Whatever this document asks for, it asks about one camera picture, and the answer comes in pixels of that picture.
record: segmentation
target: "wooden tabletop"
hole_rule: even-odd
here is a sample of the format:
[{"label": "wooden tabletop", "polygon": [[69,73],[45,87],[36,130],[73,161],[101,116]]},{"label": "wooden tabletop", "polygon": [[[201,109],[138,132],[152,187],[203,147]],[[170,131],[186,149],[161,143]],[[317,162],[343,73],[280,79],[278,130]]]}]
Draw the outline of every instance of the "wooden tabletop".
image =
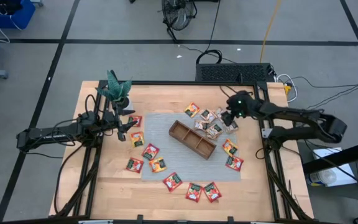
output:
[{"label": "wooden tabletop", "polygon": [[[94,88],[97,86],[96,81],[82,83],[74,117],[85,111],[85,97],[88,94],[96,95]],[[251,87],[246,86],[233,88],[253,91]],[[281,83],[268,83],[268,93],[272,103],[288,106]],[[143,116],[142,124],[139,128],[130,129],[126,134],[126,142],[120,142],[116,133],[104,137],[91,218],[135,220],[137,215],[143,215],[144,220],[226,221],[228,216],[233,216],[235,221],[274,220],[265,162],[255,158],[256,150],[262,147],[259,124],[251,118],[236,120],[239,125],[239,130],[235,132],[239,146],[238,157],[244,160],[241,181],[216,182],[223,195],[218,201],[210,203],[203,193],[200,201],[196,203],[185,199],[189,182],[184,182],[170,193],[162,181],[142,180],[141,174],[125,170],[130,157],[142,159],[140,154],[144,148],[133,148],[129,134],[144,130],[147,113],[183,113],[190,102],[196,103],[201,109],[215,109],[218,106],[225,108],[227,96],[218,86],[133,85],[129,98],[136,110],[134,115]],[[93,102],[89,100],[88,107],[93,106]],[[127,117],[122,117],[122,121],[126,123]],[[285,128],[292,127],[291,121],[276,119],[274,123]],[[284,146],[298,151],[295,141],[287,141]],[[67,147],[64,158],[74,148]],[[222,147],[217,146],[216,150],[222,150]],[[78,186],[84,151],[85,149],[81,149],[71,157],[62,171],[58,191],[59,209]],[[299,156],[286,150],[281,150],[280,153],[287,185],[291,180],[292,194],[296,196],[306,214],[313,217]],[[197,184],[205,186],[208,182]],[[279,194],[277,199],[281,217],[284,217],[282,198]],[[80,214],[84,213],[84,210],[85,203],[81,203]]]}]

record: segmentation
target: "blue bin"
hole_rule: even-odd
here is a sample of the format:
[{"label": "blue bin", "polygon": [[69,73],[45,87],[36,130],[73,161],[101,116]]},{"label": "blue bin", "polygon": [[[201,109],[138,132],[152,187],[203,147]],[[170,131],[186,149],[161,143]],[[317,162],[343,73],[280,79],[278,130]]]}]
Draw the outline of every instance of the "blue bin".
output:
[{"label": "blue bin", "polygon": [[0,28],[13,28],[17,29],[15,24],[20,29],[25,29],[29,24],[32,15],[35,12],[35,6],[30,2],[30,0],[11,0],[20,2],[23,8],[17,11],[11,16],[9,15],[0,15]]}]

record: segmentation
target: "artificial plant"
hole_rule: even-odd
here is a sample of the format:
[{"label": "artificial plant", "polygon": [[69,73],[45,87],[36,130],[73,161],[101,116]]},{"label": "artificial plant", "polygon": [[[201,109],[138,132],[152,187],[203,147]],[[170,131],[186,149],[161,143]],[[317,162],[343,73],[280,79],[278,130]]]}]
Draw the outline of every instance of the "artificial plant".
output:
[{"label": "artificial plant", "polygon": [[110,101],[120,102],[128,96],[131,90],[132,80],[123,83],[118,83],[116,74],[113,70],[107,71],[108,89],[96,88],[99,94],[105,96]]}]

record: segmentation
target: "felt mat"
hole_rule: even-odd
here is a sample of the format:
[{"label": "felt mat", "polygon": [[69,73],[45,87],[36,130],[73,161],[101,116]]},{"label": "felt mat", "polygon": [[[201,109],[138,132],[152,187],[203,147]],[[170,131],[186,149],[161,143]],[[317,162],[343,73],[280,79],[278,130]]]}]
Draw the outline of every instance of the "felt mat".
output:
[{"label": "felt mat", "polygon": [[[185,113],[146,115],[145,147],[149,143],[158,147],[160,152],[155,158],[163,157],[168,169],[152,173],[149,161],[143,158],[145,164],[142,168],[142,180],[163,180],[172,172],[176,172],[183,181],[240,181],[240,172],[225,166],[228,154],[222,147],[226,139],[237,143],[235,134],[227,134],[226,131],[223,131],[216,141],[211,140],[216,148],[208,160],[169,135],[168,131],[176,120],[189,128],[194,128],[196,119],[202,118],[199,114],[191,118]],[[215,119],[213,123],[218,124],[221,128],[224,127],[224,124],[218,119]],[[205,135],[201,130],[197,130],[197,132],[202,136]]]}]

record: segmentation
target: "wooden divided tray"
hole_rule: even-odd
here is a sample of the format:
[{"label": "wooden divided tray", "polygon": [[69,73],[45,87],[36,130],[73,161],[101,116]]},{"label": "wooden divided tray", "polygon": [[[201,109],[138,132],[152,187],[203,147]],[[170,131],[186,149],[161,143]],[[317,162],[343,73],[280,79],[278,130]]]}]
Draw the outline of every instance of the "wooden divided tray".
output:
[{"label": "wooden divided tray", "polygon": [[195,151],[204,159],[209,159],[216,147],[208,139],[177,120],[169,129],[169,135]]}]

